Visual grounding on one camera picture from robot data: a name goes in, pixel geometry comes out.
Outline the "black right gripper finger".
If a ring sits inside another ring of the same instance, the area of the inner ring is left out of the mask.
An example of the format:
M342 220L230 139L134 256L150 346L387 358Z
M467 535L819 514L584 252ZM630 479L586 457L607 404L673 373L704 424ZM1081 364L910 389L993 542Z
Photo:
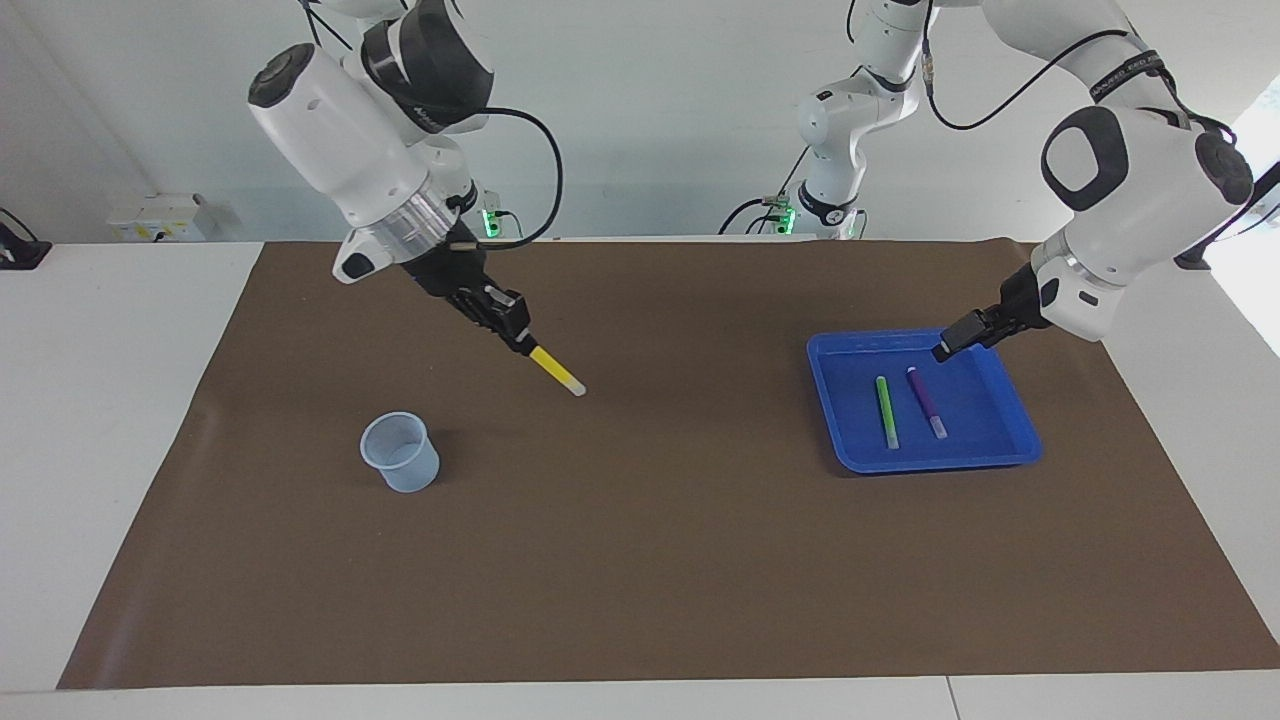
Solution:
M463 316L466 316L468 320L471 320L471 323L474 323L475 325L481 327L483 329L490 331L493 334L495 334L490 329L489 322L488 322L488 318L486 318L486 299L485 299L485 293L475 293L475 292L456 292L456 293L452 293L451 295L451 306L453 309L458 310ZM532 354L532 351L536 348L536 338L534 337L534 334L531 332L531 345L530 346L507 346L507 347L512 352L516 352L516 354L518 354L521 356L530 356Z
M486 290L486 318L490 329L507 346L530 346L530 313L521 293L503 290Z

